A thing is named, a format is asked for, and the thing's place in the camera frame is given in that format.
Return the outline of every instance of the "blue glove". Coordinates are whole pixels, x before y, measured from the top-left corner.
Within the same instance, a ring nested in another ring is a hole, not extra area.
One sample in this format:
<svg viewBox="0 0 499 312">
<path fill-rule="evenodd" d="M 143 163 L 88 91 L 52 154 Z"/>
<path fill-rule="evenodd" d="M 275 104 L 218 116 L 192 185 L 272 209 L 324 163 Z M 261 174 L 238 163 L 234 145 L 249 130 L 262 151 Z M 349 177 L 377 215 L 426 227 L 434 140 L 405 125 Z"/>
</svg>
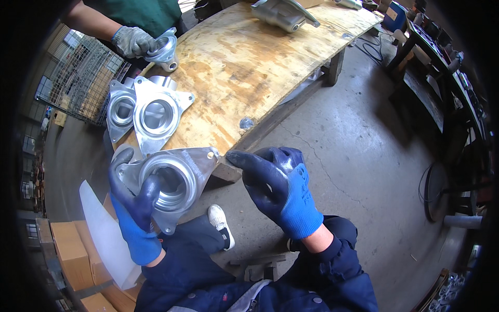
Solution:
<svg viewBox="0 0 499 312">
<path fill-rule="evenodd" d="M 229 151 L 226 159 L 243 170 L 243 183 L 256 207 L 292 239 L 310 236 L 324 216 L 308 189 L 300 150 L 266 147 L 254 154 Z"/>
<path fill-rule="evenodd" d="M 111 162 L 110 197 L 130 256 L 133 262 L 143 266 L 151 263 L 161 253 L 161 243 L 151 224 L 154 203 L 159 197 L 160 179 L 154 174 L 150 175 L 142 184 L 140 193 L 134 196 L 116 174 L 116 167 L 128 163 L 132 157 L 133 148 L 127 148 Z"/>
</svg>

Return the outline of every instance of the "white sneaker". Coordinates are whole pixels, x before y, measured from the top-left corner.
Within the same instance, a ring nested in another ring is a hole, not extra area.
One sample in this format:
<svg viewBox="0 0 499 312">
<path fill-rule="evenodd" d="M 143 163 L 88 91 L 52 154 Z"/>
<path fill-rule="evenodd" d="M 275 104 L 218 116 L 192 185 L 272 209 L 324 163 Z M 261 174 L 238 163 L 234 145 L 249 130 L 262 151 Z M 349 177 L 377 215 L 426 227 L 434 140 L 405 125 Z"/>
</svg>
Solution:
<svg viewBox="0 0 499 312">
<path fill-rule="evenodd" d="M 227 225 L 227 218 L 225 217 L 225 213 L 219 205 L 211 205 L 208 208 L 208 220 L 217 229 L 217 231 L 222 231 L 221 234 L 224 237 L 224 240 L 229 240 L 229 247 L 224 248 L 224 250 L 227 251 L 234 247 L 234 245 L 236 244 L 234 242 L 234 237 L 232 236 L 229 226 Z M 223 229 L 227 230 L 229 237 L 227 237 L 227 235 L 223 233 L 225 232 L 223 231 Z"/>
</svg>

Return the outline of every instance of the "black sock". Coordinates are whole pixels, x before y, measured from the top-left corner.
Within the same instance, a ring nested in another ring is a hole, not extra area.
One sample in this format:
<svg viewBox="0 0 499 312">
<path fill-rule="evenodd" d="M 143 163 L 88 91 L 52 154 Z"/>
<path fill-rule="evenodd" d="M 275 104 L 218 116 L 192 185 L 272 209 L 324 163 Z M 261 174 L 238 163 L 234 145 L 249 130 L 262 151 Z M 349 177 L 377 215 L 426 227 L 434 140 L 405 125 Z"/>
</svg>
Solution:
<svg viewBox="0 0 499 312">
<path fill-rule="evenodd" d="M 224 238 L 224 248 L 229 248 L 231 246 L 231 237 L 229 236 L 229 231 L 227 230 L 227 228 L 223 228 L 219 232 Z"/>
</svg>

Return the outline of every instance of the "gray knit glove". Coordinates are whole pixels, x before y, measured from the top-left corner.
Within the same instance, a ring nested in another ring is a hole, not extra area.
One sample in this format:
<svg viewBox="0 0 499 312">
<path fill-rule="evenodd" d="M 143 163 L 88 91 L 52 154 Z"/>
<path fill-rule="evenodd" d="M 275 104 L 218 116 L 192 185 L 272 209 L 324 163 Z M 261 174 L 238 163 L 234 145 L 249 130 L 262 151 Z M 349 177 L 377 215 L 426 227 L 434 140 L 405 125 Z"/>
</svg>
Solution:
<svg viewBox="0 0 499 312">
<path fill-rule="evenodd" d="M 114 34 L 111 43 L 126 58 L 139 58 L 147 51 L 156 50 L 154 38 L 139 27 L 122 26 Z"/>
</svg>

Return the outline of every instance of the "finished metal part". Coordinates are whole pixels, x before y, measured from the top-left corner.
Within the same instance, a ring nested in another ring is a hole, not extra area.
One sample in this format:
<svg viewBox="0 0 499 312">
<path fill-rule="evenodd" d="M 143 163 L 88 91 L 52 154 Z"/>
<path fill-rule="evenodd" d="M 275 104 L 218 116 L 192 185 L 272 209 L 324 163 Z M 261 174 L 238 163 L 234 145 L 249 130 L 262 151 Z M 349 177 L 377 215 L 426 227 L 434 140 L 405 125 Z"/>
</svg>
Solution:
<svg viewBox="0 0 499 312">
<path fill-rule="evenodd" d="M 146 159 L 116 168 L 119 179 L 137 195 L 151 174 L 161 179 L 160 195 L 152 218 L 167 235 L 175 232 L 179 218 L 199 198 L 219 158 L 215 147 L 159 151 Z"/>
<path fill-rule="evenodd" d="M 107 106 L 107 128 L 113 143 L 127 133 L 133 126 L 133 109 L 135 107 L 134 80 L 127 77 L 121 84 L 118 80 L 109 83 L 109 104 Z"/>
<path fill-rule="evenodd" d="M 179 58 L 175 53 L 177 47 L 177 37 L 175 27 L 162 33 L 159 37 L 154 39 L 157 49 L 153 52 L 147 52 L 144 59 L 148 62 L 155 62 L 160 65 L 166 72 L 172 72 L 179 66 Z"/>
<path fill-rule="evenodd" d="M 279 26 L 287 32 L 295 32 L 305 23 L 315 28 L 320 23 L 294 0 L 259 0 L 251 5 L 254 17 L 270 25 Z"/>
<path fill-rule="evenodd" d="M 361 0 L 334 0 L 336 4 L 342 5 L 344 7 L 354 8 L 356 10 L 362 9 Z"/>
<path fill-rule="evenodd" d="M 170 77 L 137 76 L 134 82 L 136 104 L 133 124 L 142 155 L 159 151 L 180 123 L 182 113 L 194 102 L 194 94 L 176 91 Z"/>
</svg>

